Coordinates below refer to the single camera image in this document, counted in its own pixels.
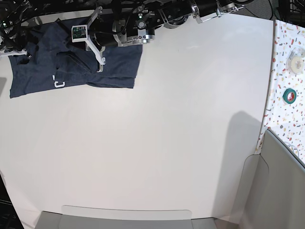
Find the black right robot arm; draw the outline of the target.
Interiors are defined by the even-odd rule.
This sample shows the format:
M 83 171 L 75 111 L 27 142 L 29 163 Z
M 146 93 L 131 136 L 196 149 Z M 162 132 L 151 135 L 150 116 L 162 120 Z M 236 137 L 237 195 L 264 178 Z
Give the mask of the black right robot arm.
M 0 50 L 21 51 L 21 24 L 37 9 L 32 0 L 2 0 L 0 2 Z

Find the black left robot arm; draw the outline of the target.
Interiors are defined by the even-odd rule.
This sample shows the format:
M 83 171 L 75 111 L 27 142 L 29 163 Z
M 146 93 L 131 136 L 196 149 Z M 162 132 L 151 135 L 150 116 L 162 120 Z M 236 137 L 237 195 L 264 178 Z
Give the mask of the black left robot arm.
M 175 29 L 189 17 L 202 23 L 208 15 L 220 18 L 246 4 L 247 0 L 138 0 L 117 7 L 112 18 L 97 18 L 89 35 L 99 46 L 143 45 L 154 40 L 155 31 L 162 26 Z

